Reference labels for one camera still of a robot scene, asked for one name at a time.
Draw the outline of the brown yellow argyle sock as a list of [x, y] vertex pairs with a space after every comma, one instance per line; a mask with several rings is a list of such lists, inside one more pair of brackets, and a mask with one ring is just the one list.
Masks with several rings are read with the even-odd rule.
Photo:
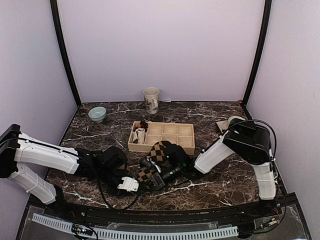
[[147, 154], [147, 156], [143, 157], [139, 161], [140, 170], [138, 172], [137, 179], [140, 183], [145, 184], [146, 189], [149, 192], [155, 192], [159, 190], [150, 190], [150, 177], [152, 176], [153, 173], [156, 173], [157, 170], [154, 170], [151, 168], [150, 162], [148, 161], [148, 159], [151, 159], [152, 161], [157, 163], [161, 167], [161, 170], [163, 170], [166, 167], [169, 167], [170, 163], [168, 160], [165, 159], [165, 154], [164, 154], [164, 150], [166, 146], [169, 144], [171, 144], [171, 142], [167, 140], [156, 142], [151, 148], [150, 152]]

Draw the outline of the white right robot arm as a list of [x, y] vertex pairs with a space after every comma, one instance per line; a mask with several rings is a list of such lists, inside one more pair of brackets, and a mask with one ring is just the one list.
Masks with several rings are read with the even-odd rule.
[[277, 194], [277, 175], [273, 166], [277, 148], [271, 143], [275, 136], [275, 131], [264, 121], [230, 117], [225, 132], [194, 158], [181, 146], [167, 143], [164, 157], [170, 166], [154, 172], [147, 186], [157, 191], [180, 176], [189, 180], [201, 179], [230, 155], [237, 154], [253, 167], [262, 200], [255, 205], [255, 213], [266, 217], [275, 208], [273, 199]]

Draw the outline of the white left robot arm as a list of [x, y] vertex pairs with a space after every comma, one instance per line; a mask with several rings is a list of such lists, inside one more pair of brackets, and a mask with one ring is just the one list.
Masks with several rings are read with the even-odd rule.
[[0, 136], [0, 177], [18, 184], [43, 204], [51, 205], [51, 210], [60, 218], [67, 218], [71, 213], [62, 189], [39, 177], [28, 164], [97, 180], [99, 189], [105, 183], [116, 196], [140, 195], [145, 188], [145, 184], [129, 175], [127, 156], [118, 147], [89, 151], [57, 146], [22, 133], [18, 124], [10, 125]]

